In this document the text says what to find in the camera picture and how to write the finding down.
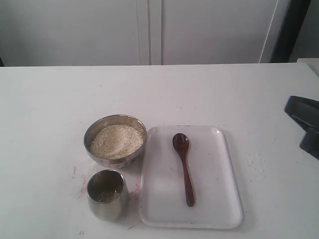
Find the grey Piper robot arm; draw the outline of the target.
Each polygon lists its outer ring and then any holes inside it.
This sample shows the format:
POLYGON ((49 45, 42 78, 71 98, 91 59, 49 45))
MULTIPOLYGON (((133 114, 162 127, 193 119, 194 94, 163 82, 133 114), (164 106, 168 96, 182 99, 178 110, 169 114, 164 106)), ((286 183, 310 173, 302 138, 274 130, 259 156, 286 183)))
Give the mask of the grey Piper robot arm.
POLYGON ((300 148, 319 159, 319 102, 304 97, 290 96, 284 111, 305 131, 300 148))

